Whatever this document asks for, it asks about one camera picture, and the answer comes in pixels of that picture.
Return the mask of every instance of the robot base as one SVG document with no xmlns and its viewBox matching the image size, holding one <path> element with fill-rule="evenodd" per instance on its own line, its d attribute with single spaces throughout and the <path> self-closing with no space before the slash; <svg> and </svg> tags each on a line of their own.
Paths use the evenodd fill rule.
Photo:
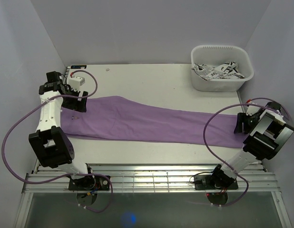
<svg viewBox="0 0 294 228">
<path fill-rule="evenodd" d="M 98 191 L 108 191 L 110 189 L 110 184 L 105 178 L 96 176 L 94 179 L 95 179 L 95 186 L 98 186 Z M 70 180 L 68 189 L 70 191 L 91 191 L 95 189 L 95 186 L 92 189 L 88 190 L 83 187 L 77 186 L 73 182 L 73 180 Z"/>
<path fill-rule="evenodd" d="M 221 190 L 222 187 L 218 186 L 215 187 L 213 183 L 209 180 L 210 175 L 196 175 L 194 176 L 194 182 L 195 182 L 195 189 L 196 190 Z M 236 190 L 238 189 L 238 183 L 235 180 L 234 183 L 232 183 L 227 190 Z"/>
</svg>

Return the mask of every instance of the crumpled paper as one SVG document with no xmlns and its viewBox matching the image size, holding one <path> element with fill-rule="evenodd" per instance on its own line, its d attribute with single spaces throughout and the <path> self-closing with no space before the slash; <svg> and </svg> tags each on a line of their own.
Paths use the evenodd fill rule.
<svg viewBox="0 0 294 228">
<path fill-rule="evenodd" d="M 239 73 L 238 64 L 234 61 L 212 67 L 204 64 L 195 64 L 192 68 L 197 75 L 206 81 L 212 79 L 244 79 Z"/>
</svg>

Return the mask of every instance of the glass panel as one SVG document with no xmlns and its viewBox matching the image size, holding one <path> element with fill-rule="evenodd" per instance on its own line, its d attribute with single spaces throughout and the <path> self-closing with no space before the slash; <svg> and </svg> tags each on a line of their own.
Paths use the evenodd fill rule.
<svg viewBox="0 0 294 228">
<path fill-rule="evenodd" d="M 241 193 L 228 193 L 229 200 Z M 109 194 L 98 194 L 92 205 L 101 209 Z M 209 203 L 205 193 L 114 194 L 103 213 L 84 210 L 75 193 L 34 193 L 26 228 L 82 227 L 202 227 L 202 228 L 281 228 L 270 192 L 249 192 L 226 208 L 189 203 Z"/>
</svg>

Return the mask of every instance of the metal frame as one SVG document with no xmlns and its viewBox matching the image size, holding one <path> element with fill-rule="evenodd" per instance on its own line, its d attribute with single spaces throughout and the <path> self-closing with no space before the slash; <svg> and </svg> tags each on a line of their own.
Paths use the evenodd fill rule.
<svg viewBox="0 0 294 228">
<path fill-rule="evenodd" d="M 110 175 L 115 193 L 160 193 L 160 192 L 197 192 L 194 184 L 189 183 L 191 176 L 208 171 L 211 172 L 215 165 L 94 165 L 89 164 L 95 173 Z M 64 174 L 58 169 L 39 167 L 37 174 L 27 175 L 29 181 L 45 181 Z M 264 172 L 261 163 L 249 165 L 241 175 L 250 182 L 249 191 L 279 191 L 275 175 Z M 238 178 L 239 189 L 230 190 L 242 192 L 246 183 Z M 46 184 L 25 184 L 24 193 L 72 193 L 68 190 L 69 178 L 61 178 Z"/>
<path fill-rule="evenodd" d="M 66 68 L 66 71 L 65 71 L 65 74 L 64 74 L 66 80 L 67 80 L 67 77 L 68 77 L 68 74 L 69 74 L 70 69 L 71 69 L 70 66 Z"/>
<path fill-rule="evenodd" d="M 279 191 L 272 191 L 273 200 L 278 212 L 278 216 L 280 218 L 281 224 L 283 228 L 291 228 L 291 222 L 289 216 L 286 212 L 284 202 L 281 197 L 281 192 Z"/>
<path fill-rule="evenodd" d="M 33 199 L 33 193 L 23 193 L 16 217 L 14 228 L 23 228 L 29 215 L 29 208 Z"/>
</svg>

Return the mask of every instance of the lavender fabric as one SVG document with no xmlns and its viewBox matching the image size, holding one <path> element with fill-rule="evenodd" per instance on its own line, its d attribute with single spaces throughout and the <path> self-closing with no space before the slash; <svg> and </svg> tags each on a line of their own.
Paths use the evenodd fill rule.
<svg viewBox="0 0 294 228">
<path fill-rule="evenodd" d="M 109 96 L 87 100 L 87 112 L 63 109 L 61 128 L 92 139 L 204 144 L 203 128 L 213 114 L 152 107 Z M 244 134 L 234 134 L 237 116 L 219 114 L 206 130 L 209 145 L 241 148 Z"/>
</svg>

